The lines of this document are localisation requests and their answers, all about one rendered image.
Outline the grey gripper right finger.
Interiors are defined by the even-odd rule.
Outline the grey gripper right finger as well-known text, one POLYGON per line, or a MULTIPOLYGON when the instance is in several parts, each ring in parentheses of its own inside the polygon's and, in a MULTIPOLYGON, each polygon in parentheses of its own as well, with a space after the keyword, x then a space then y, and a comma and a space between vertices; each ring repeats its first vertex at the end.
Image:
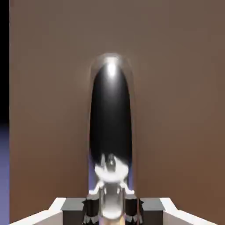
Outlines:
POLYGON ((217 225, 176 208, 170 198, 140 198, 139 225, 217 225))

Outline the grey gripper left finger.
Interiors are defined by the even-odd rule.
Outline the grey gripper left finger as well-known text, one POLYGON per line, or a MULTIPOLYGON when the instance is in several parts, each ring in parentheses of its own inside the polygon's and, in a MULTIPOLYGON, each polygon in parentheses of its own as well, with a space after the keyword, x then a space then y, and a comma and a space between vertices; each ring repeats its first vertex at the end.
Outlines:
POLYGON ((85 198, 57 197, 49 209, 10 225, 82 225, 85 198))

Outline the shiny curved metal handle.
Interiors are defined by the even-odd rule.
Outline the shiny curved metal handle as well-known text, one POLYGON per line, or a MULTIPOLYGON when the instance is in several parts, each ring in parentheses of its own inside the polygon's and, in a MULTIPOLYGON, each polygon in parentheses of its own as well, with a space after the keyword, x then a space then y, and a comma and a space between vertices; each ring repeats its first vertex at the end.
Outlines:
POLYGON ((120 54, 104 53, 93 61, 90 72, 84 223, 141 225, 131 66, 120 54))

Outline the brown cabinet door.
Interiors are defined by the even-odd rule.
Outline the brown cabinet door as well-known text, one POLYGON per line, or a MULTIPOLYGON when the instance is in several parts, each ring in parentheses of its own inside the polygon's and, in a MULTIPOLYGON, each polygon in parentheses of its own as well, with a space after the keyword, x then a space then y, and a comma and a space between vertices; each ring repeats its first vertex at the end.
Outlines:
POLYGON ((10 222, 87 191, 90 66, 133 72, 135 187, 225 225, 225 0, 12 0, 10 222))

